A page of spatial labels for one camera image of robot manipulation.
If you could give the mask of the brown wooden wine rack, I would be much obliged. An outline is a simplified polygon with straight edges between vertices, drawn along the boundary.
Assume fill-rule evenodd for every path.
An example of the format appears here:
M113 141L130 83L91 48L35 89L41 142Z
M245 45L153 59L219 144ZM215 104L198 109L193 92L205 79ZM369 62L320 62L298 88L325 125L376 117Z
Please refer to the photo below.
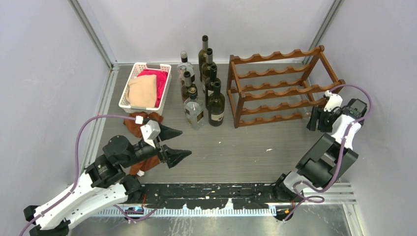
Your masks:
M238 128L258 124L301 119L303 115L299 112L294 112L287 116L275 115L270 118L262 118L258 115L263 113L285 111L290 109L324 106L325 99L321 98L319 100L315 100L313 94L325 92L330 89L335 89L337 92L339 92L341 90L339 88L339 85L345 84L344 80L340 80L337 77L328 59L326 58L324 51L324 46L320 45L306 52L300 49L295 49L287 54L277 51L273 52L269 56L253 54L249 58L241 58L239 56L230 55L226 92L232 109L234 127ZM308 64L303 65L301 67L287 66L281 70L269 68L264 72L251 70L245 74L239 74L237 70L237 65L241 64L265 62L272 60L295 59L301 57L312 57L312 60ZM324 68L326 69L332 81L332 83L328 86L320 86L318 84L309 85L307 83L307 79L318 61L322 62ZM241 80L245 79L263 78L267 76L278 76L293 73L302 73L302 76L299 79L296 79L292 82L281 80L275 84L272 84L270 82L263 82L259 85L241 85ZM301 100L297 103L281 102L275 106L268 106L266 104L262 104L255 109L249 109L244 107L245 102L284 98L295 95L306 95L307 99ZM253 120L242 120L242 116L248 115L257 115L257 117Z

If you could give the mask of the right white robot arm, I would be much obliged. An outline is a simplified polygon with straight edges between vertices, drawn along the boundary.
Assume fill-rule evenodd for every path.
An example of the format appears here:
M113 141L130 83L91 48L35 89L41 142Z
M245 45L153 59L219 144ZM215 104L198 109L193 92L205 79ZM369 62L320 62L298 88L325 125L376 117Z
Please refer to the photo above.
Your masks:
M295 171L282 174L272 195L279 202L293 201L305 188L323 190L339 179L358 159L353 138L364 121L367 104L352 98L346 105L330 99L324 108L313 107L307 129L323 135L297 163Z

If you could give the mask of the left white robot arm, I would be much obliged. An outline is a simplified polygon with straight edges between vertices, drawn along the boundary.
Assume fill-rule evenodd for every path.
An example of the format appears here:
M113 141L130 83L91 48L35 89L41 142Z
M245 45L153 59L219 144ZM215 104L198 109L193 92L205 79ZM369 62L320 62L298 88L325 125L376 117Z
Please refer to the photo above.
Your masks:
M144 187L137 176L126 174L125 168L153 157L172 168L192 153L160 144L180 136L180 130L150 119L141 131L143 138L136 144L122 135L112 137L103 147L103 154L72 185L41 206L26 207L25 219L34 225L29 234L66 236L85 218L109 206L137 203L143 198Z

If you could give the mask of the clear square liquor bottle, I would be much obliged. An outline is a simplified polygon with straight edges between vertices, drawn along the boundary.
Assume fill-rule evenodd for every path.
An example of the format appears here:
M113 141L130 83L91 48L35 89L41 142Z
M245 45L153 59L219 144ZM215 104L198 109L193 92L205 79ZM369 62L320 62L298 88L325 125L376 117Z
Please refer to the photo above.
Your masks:
M188 89L189 97L184 101L185 115L191 127L195 130L200 129L204 124L204 103L197 96L197 89Z

